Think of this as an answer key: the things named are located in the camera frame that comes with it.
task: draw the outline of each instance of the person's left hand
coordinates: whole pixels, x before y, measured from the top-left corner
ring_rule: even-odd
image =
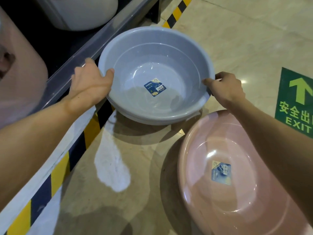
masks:
[[[84,67],[76,67],[72,75],[72,84],[66,97],[70,103],[70,110],[85,112],[104,99],[111,90],[114,69],[107,70],[101,76],[95,62],[88,58]]]

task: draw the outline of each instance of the barcode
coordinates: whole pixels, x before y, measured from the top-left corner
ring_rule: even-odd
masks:
[[[224,174],[224,175],[227,175],[227,171],[228,171],[228,166],[227,166],[227,165],[224,165],[224,166],[223,166],[223,174]]]
[[[161,86],[157,87],[156,90],[159,91],[159,90],[161,90],[163,88],[164,88],[163,85],[161,85]]]

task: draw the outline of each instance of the person's left arm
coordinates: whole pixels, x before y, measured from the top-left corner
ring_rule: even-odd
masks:
[[[60,102],[0,130],[0,211],[40,169],[69,127],[110,91],[92,59],[75,68],[69,95]]]

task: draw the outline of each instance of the blue label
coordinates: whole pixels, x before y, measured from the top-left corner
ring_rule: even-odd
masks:
[[[166,90],[166,87],[157,78],[148,82],[144,86],[150,92],[150,94],[153,95],[153,97]]]
[[[232,184],[231,179],[232,170],[230,164],[218,161],[212,162],[211,180],[230,186]]]

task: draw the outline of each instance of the green exit sign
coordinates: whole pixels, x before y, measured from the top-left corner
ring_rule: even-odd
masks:
[[[282,68],[275,118],[313,138],[313,79]]]

